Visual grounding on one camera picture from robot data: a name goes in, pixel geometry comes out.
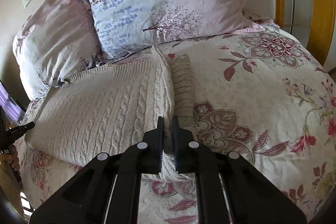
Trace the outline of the person's left hand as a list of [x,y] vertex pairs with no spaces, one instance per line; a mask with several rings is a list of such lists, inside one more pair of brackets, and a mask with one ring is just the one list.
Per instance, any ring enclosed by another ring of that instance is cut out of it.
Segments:
[[4,171],[8,171],[9,166],[11,166],[11,168],[13,168],[16,171],[20,169],[18,152],[14,145],[11,147],[11,153],[9,154],[1,153],[0,154],[0,160],[1,160],[1,168]]

